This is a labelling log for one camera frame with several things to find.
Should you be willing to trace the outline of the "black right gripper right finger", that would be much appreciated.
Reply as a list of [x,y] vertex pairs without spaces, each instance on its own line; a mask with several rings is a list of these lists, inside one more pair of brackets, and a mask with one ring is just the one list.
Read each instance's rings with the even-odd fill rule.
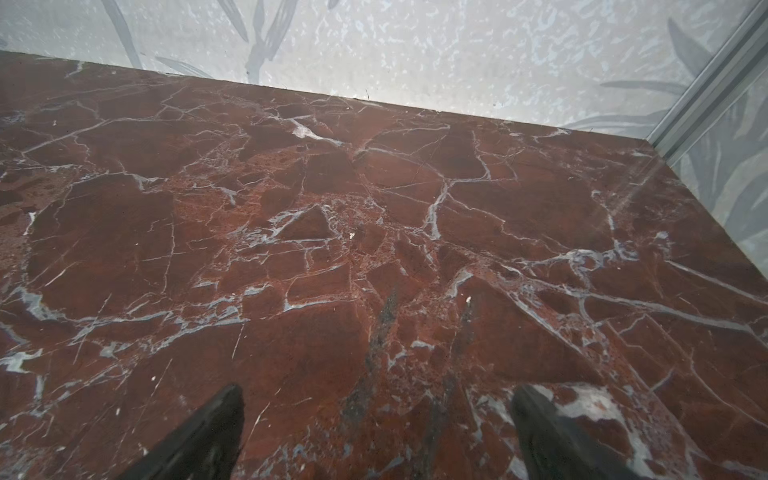
[[593,439],[533,386],[513,390],[511,418],[530,479],[637,479],[611,449]]

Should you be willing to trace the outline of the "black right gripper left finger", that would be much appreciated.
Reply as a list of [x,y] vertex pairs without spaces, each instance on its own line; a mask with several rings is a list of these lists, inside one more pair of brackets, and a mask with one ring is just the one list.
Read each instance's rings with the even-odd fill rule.
[[244,419],[243,390],[229,384],[118,477],[229,480],[241,452]]

